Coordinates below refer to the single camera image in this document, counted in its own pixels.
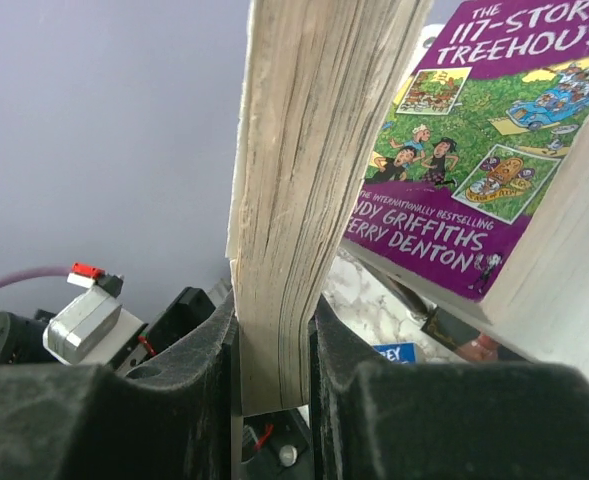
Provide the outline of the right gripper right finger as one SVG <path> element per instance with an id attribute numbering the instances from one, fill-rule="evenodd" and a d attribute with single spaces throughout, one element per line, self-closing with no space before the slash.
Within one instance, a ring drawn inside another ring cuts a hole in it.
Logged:
<path id="1" fill-rule="evenodd" d="M 318 479 L 589 479 L 589 382 L 557 364 L 399 364 L 309 324 Z"/>

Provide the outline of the purple 117-Storey Treehouse book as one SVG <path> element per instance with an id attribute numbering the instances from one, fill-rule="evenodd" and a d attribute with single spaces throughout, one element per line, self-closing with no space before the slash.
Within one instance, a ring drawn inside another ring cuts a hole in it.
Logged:
<path id="1" fill-rule="evenodd" d="M 589 116 L 589 1 L 465 1 L 394 98 L 348 242 L 489 292 Z"/>

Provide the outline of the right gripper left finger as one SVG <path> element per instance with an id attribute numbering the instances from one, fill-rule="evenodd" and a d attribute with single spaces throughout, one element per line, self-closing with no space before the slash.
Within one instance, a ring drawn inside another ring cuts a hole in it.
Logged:
<path id="1" fill-rule="evenodd" d="M 0 366 L 0 479 L 235 479 L 238 323 L 225 299 L 125 376 Z"/>

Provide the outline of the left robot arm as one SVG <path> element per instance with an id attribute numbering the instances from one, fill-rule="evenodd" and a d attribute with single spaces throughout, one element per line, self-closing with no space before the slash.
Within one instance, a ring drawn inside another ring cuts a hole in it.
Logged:
<path id="1" fill-rule="evenodd" d="M 228 293 L 225 284 L 210 292 L 187 287 L 150 324 L 134 316 L 121 319 L 84 361 L 107 365 L 124 375 L 196 329 Z M 0 365 L 56 364 L 58 360 L 42 342 L 53 317 L 43 310 L 32 318 L 0 312 Z"/>

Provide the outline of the yellow 130-Storey Treehouse book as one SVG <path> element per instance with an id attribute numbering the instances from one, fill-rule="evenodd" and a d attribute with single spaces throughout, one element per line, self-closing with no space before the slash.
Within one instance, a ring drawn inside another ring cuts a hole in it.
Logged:
<path id="1" fill-rule="evenodd" d="M 307 325 L 427 1 L 254 1 L 226 255 L 246 416 L 309 400 Z"/>

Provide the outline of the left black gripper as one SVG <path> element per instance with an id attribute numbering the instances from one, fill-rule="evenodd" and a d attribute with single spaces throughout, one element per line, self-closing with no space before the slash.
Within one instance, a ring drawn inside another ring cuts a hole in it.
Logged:
<path id="1" fill-rule="evenodd" d="M 218 318 L 208 294 L 184 288 L 119 352 L 120 373 L 200 372 L 229 368 L 229 318 Z"/>

